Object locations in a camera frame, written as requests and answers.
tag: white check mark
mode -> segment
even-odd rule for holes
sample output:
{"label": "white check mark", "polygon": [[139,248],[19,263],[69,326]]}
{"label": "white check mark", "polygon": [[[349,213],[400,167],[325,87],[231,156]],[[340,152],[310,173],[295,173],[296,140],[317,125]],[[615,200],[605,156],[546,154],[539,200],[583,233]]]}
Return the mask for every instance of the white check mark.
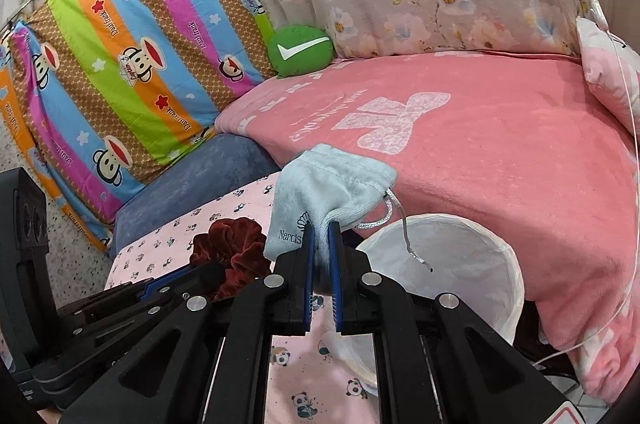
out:
{"label": "white check mark", "polygon": [[316,38],[315,40],[310,40],[309,42],[301,43],[300,45],[296,45],[295,47],[291,47],[290,49],[286,49],[282,45],[278,44],[278,49],[280,50],[280,55],[282,56],[282,59],[287,60],[292,56],[295,56],[297,53],[302,52],[304,49],[308,49],[309,47],[318,45],[318,43],[327,42],[327,41],[329,41],[329,38],[325,36],[324,38]]}

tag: red and white sticker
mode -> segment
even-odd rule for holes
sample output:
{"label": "red and white sticker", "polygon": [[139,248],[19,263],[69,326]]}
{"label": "red and white sticker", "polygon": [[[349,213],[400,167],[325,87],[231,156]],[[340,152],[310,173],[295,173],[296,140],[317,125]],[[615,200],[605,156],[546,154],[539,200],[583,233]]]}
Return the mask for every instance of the red and white sticker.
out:
{"label": "red and white sticker", "polygon": [[575,406],[567,401],[544,424],[584,424],[584,420]]}

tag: purple stripe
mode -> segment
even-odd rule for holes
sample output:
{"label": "purple stripe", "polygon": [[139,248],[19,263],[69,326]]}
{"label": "purple stripe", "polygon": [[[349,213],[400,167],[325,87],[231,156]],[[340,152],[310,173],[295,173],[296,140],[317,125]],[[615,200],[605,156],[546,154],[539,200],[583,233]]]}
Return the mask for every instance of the purple stripe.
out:
{"label": "purple stripe", "polygon": [[[191,0],[164,0],[164,3],[171,13],[175,28],[178,32],[187,40],[191,40],[193,45],[202,51],[209,63],[216,70],[218,76],[222,78],[225,85],[233,91],[237,98],[254,88],[255,85],[247,78],[234,82],[218,71],[220,55],[218,54],[216,46],[209,35],[207,27],[204,25],[200,15],[193,7]],[[196,37],[198,35],[202,40],[202,43],[199,43],[197,40]]]}
{"label": "purple stripe", "polygon": [[31,120],[40,140],[58,163],[58,169],[65,170],[77,188],[102,212],[107,220],[113,220],[124,203],[114,197],[102,184],[99,178],[92,174],[76,153],[67,146],[64,138],[58,133],[47,119],[38,96],[34,94],[36,78],[31,64],[31,52],[27,42],[28,32],[24,30],[14,35],[18,51],[22,56],[25,68],[26,94],[29,101]]}

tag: red star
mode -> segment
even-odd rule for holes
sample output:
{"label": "red star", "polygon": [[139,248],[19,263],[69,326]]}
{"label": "red star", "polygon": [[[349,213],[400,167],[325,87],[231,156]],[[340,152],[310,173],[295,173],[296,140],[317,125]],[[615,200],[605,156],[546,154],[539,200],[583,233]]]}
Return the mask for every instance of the red star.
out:
{"label": "red star", "polygon": [[168,96],[158,96],[158,100],[156,101],[156,106],[160,110],[164,110],[169,106],[169,97]]}
{"label": "red star", "polygon": [[95,14],[100,13],[104,9],[104,0],[96,0],[95,4],[91,6]]}

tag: drawstring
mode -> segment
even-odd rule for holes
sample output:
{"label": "drawstring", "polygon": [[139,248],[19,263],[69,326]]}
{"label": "drawstring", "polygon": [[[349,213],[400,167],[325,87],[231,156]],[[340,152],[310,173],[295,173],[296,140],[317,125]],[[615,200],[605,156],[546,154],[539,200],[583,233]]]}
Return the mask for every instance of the drawstring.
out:
{"label": "drawstring", "polygon": [[396,205],[398,205],[398,209],[400,210],[400,215],[402,216],[402,233],[404,234],[404,243],[406,244],[406,250],[407,252],[415,258],[415,260],[419,261],[421,264],[426,265],[427,267],[429,267],[429,272],[432,273],[433,272],[433,267],[429,264],[428,261],[426,261],[424,258],[419,257],[415,251],[411,248],[411,242],[409,241],[409,231],[407,229],[407,225],[406,225],[406,213],[404,212],[404,208],[402,207],[402,204],[400,203],[400,201],[398,200],[398,197],[396,197],[396,195],[391,191],[391,188],[387,189],[385,191],[385,204],[386,204],[386,215],[384,218],[375,221],[375,222],[365,222],[365,223],[361,223],[358,224],[356,226],[357,229],[373,229],[374,227],[379,227],[382,224],[386,224],[389,219],[391,218],[391,215],[393,214],[394,211],[394,207],[392,204],[392,201],[396,203]]}

